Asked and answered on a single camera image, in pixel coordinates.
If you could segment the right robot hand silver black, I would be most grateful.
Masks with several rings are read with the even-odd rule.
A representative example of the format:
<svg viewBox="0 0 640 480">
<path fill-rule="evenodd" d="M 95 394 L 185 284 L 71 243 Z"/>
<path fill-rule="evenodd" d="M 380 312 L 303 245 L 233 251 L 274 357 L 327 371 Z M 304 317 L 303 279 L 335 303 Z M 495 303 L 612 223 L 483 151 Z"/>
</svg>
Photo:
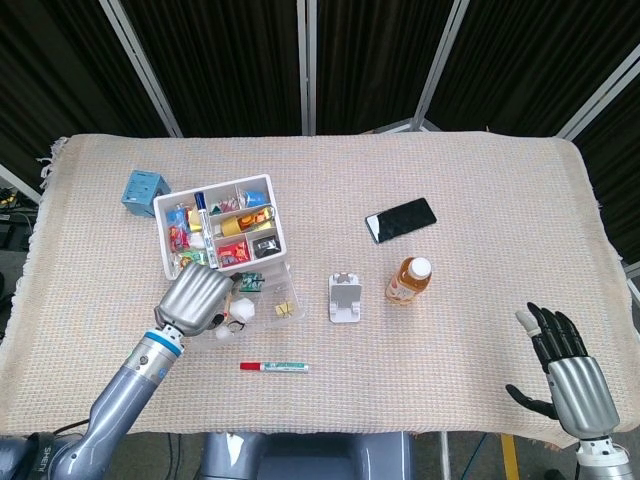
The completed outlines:
<svg viewBox="0 0 640 480">
<path fill-rule="evenodd" d="M 556 420 L 578 440 L 609 436 L 620 423 L 601 367 L 584 344 L 574 322 L 560 311 L 532 302 L 516 319 L 525 329 L 545 375 L 551 399 L 525 395 L 507 384 L 510 397 L 525 409 Z"/>
</svg>

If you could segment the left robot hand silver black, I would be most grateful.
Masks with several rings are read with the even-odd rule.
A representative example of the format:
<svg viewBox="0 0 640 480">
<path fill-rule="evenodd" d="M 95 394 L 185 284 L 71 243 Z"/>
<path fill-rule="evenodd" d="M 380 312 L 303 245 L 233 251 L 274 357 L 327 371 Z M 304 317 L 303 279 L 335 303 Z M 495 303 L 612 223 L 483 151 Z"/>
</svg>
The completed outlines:
<svg viewBox="0 0 640 480">
<path fill-rule="evenodd" d="M 200 335 L 213 322 L 233 285 L 218 270 L 189 263 L 154 308 L 156 324 L 160 329 L 169 325 L 186 337 Z"/>
</svg>

